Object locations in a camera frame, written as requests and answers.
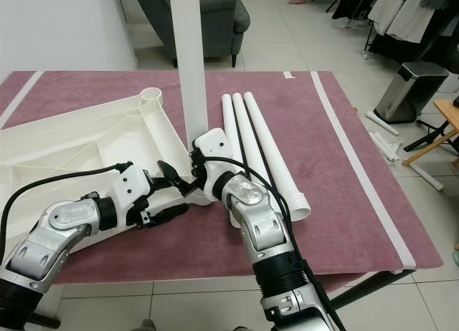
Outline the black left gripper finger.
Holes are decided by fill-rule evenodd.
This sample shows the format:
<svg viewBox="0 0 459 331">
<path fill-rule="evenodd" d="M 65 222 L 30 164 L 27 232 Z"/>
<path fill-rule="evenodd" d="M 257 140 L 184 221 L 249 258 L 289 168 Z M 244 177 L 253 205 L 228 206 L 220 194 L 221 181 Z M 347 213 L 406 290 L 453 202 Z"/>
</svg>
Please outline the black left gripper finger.
<svg viewBox="0 0 459 331">
<path fill-rule="evenodd" d="M 189 209 L 189 204 L 175 204 L 175 206 L 164 208 L 156 214 L 148 212 L 146 214 L 146 226 L 151 229 L 151 227 L 164 225 L 175 219 L 175 217 L 185 214 Z"/>
</svg>

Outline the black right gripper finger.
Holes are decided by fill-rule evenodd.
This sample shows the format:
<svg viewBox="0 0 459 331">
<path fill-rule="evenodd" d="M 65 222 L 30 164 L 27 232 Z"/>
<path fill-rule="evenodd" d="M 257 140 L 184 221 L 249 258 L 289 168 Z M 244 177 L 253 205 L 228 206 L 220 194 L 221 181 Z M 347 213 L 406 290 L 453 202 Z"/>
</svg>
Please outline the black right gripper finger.
<svg viewBox="0 0 459 331">
<path fill-rule="evenodd" d="M 175 171 L 175 168 L 165 161 L 158 161 L 158 169 L 163 177 L 158 178 L 158 187 L 174 187 L 181 196 L 189 196 L 190 193 L 197 190 L 197 181 L 186 181 Z"/>
</svg>

